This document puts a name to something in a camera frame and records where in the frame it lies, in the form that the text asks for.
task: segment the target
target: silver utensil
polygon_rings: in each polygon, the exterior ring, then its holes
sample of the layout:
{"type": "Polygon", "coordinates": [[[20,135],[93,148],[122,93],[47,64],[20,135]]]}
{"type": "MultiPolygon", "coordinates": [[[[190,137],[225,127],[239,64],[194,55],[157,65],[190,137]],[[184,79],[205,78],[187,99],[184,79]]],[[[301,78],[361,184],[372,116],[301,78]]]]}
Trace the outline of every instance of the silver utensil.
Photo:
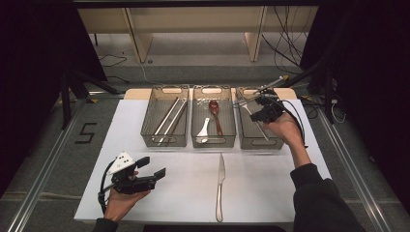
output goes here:
{"type": "MultiPolygon", "coordinates": [[[[174,125],[174,123],[176,122],[176,120],[180,118],[180,114],[182,114],[182,112],[184,111],[184,108],[185,108],[185,105],[186,105],[186,104],[187,104],[187,101],[183,100],[183,103],[182,103],[181,107],[178,109],[177,114],[176,114],[175,117],[172,119],[171,123],[169,124],[168,128],[166,129],[166,131],[165,131],[165,133],[164,133],[165,135],[168,134],[169,130],[172,128],[172,126],[174,125]]],[[[162,142],[163,142],[163,138],[160,140],[159,146],[161,145],[162,142]]]]}
{"type": "Polygon", "coordinates": [[[223,155],[220,153],[220,171],[218,176],[218,195],[217,195],[217,221],[223,221],[222,217],[222,183],[225,179],[225,162],[223,161],[223,155]]]}
{"type": "MultiPolygon", "coordinates": [[[[250,110],[248,109],[248,105],[247,104],[243,104],[241,105],[242,108],[244,108],[249,115],[252,114],[252,112],[250,112],[250,110]]],[[[257,126],[257,128],[259,129],[259,131],[262,133],[262,135],[265,137],[266,141],[269,141],[269,136],[265,133],[265,131],[262,129],[262,127],[260,127],[260,125],[257,122],[254,122],[254,124],[257,126]]]]}
{"type": "Polygon", "coordinates": [[[171,115],[171,113],[172,113],[172,111],[174,110],[175,106],[177,106],[179,100],[180,100],[180,99],[179,99],[178,97],[175,99],[175,102],[171,105],[171,107],[170,107],[170,108],[168,109],[168,111],[166,112],[165,117],[163,117],[163,119],[162,119],[160,125],[158,126],[157,130],[154,132],[154,135],[157,135],[157,134],[160,132],[160,130],[162,129],[162,127],[163,127],[163,125],[165,124],[166,120],[169,118],[169,115],[171,115]]]}

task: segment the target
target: knife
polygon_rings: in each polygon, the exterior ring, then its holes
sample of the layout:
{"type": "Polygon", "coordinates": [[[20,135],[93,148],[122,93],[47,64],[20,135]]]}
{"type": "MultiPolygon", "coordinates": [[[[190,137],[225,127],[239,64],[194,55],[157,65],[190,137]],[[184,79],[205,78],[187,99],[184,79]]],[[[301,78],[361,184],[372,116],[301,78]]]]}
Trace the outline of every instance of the knife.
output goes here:
{"type": "Polygon", "coordinates": [[[220,153],[220,172],[218,176],[218,196],[217,196],[217,221],[223,221],[222,217],[222,183],[225,179],[225,162],[223,161],[223,155],[220,153]]]}

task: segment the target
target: human hand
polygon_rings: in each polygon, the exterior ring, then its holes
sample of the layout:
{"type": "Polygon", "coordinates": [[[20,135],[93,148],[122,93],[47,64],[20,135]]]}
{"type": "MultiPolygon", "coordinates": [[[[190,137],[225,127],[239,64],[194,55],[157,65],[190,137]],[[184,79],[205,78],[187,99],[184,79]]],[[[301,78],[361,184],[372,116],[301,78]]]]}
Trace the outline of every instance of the human hand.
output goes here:
{"type": "Polygon", "coordinates": [[[112,188],[109,191],[108,205],[103,217],[116,222],[120,221],[137,201],[144,198],[150,192],[150,190],[147,190],[135,194],[123,194],[112,188]]]}
{"type": "Polygon", "coordinates": [[[293,118],[288,113],[283,113],[273,123],[264,123],[265,129],[271,130],[277,137],[283,139],[283,141],[290,145],[294,143],[304,143],[301,132],[293,118]]]}

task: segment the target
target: hand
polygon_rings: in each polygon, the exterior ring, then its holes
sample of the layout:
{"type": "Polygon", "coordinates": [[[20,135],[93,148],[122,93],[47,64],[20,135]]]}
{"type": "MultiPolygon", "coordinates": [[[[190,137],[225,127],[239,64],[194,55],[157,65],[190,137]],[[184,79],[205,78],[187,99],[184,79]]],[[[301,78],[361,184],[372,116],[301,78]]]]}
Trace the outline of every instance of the hand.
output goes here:
{"type": "Polygon", "coordinates": [[[103,217],[116,222],[120,221],[131,210],[137,201],[144,198],[150,192],[151,191],[148,190],[128,195],[119,193],[112,188],[109,191],[108,205],[103,217]]]}
{"type": "Polygon", "coordinates": [[[293,118],[288,113],[283,113],[276,121],[264,124],[265,129],[271,130],[277,137],[290,145],[290,143],[302,143],[301,132],[293,118]]]}
{"type": "Polygon", "coordinates": [[[296,168],[311,163],[301,132],[295,120],[288,113],[283,113],[276,121],[264,124],[263,127],[271,130],[289,145],[296,168]]]}

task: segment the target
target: white table surface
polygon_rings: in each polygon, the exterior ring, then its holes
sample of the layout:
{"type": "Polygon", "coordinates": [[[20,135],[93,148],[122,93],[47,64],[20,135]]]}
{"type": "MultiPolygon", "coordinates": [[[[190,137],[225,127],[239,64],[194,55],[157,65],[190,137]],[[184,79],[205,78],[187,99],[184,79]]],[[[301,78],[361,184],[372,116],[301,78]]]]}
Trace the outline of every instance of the white table surface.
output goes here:
{"type": "MultiPolygon", "coordinates": [[[[301,102],[290,102],[302,118],[311,161],[323,178],[331,178],[301,102]]],[[[164,167],[166,176],[157,181],[156,188],[138,201],[123,220],[147,224],[293,221],[295,188],[289,173],[294,165],[287,145],[280,150],[242,150],[237,135],[233,148],[195,149],[189,124],[187,147],[148,148],[140,135],[147,104],[148,100],[119,102],[74,219],[87,222],[103,216],[97,200],[103,172],[125,151],[135,160],[151,158],[150,164],[138,169],[138,176],[151,176],[164,167]],[[220,152],[226,169],[222,186],[223,222],[216,220],[220,152]]],[[[284,104],[294,112],[288,103],[284,104]]],[[[106,177],[106,186],[110,179],[111,176],[106,177]]]]}

